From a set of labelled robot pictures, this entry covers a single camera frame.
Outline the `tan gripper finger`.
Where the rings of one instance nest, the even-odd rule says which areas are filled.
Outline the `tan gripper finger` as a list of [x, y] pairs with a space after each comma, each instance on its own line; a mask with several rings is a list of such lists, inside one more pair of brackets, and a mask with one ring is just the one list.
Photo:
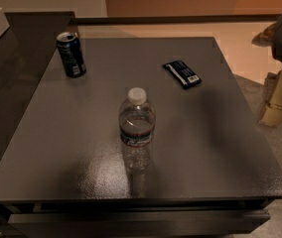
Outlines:
[[269, 127], [282, 124], [282, 70], [267, 74], [259, 122]]

